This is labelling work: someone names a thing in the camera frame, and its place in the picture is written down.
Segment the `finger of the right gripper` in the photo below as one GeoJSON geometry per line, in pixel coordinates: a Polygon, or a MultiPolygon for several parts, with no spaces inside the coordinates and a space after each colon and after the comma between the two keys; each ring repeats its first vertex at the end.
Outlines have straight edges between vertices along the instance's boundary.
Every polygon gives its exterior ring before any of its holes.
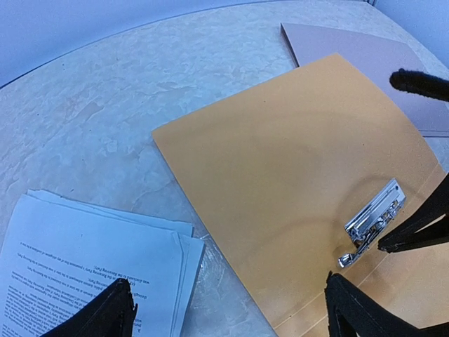
{"type": "Polygon", "coordinates": [[[448,176],[421,207],[381,238],[377,249],[398,253],[448,243],[448,176]]]}

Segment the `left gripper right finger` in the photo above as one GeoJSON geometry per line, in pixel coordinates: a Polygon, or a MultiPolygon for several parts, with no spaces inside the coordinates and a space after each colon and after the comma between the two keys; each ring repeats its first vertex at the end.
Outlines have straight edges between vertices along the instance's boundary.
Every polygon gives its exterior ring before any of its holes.
{"type": "Polygon", "coordinates": [[[324,289],[330,336],[447,336],[448,323],[417,328],[393,315],[341,274],[330,272],[324,289]]]}

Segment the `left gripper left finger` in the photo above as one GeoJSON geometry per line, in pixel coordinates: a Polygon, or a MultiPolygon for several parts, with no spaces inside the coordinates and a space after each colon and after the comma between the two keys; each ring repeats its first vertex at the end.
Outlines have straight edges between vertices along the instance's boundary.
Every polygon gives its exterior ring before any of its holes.
{"type": "Polygon", "coordinates": [[[137,312],[130,283],[118,278],[74,316],[44,335],[131,337],[137,312]]]}

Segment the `metal folder spine clip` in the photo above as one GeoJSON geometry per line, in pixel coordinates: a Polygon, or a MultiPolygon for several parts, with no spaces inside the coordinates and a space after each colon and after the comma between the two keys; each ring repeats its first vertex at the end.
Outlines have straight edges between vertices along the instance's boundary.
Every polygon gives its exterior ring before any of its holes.
{"type": "Polygon", "coordinates": [[[339,257],[341,268],[353,265],[370,248],[398,215],[405,201],[405,193],[393,178],[344,226],[356,250],[339,257]]]}

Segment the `stack of printed papers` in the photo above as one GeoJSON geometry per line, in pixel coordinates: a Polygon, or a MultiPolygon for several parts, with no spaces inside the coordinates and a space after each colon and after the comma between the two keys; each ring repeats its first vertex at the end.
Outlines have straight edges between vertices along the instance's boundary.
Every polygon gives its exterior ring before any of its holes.
{"type": "Polygon", "coordinates": [[[189,223],[30,190],[1,249],[1,335],[40,336],[123,278],[133,335],[179,336],[203,251],[189,223]]]}

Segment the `orange file folder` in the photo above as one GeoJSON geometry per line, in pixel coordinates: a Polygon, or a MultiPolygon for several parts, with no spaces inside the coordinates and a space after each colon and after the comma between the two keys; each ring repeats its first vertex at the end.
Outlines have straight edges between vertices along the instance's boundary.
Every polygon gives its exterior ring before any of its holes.
{"type": "Polygon", "coordinates": [[[445,177],[404,113],[329,55],[197,110],[153,139],[279,336],[327,336],[323,290],[344,226],[391,179],[413,214],[445,177]]]}

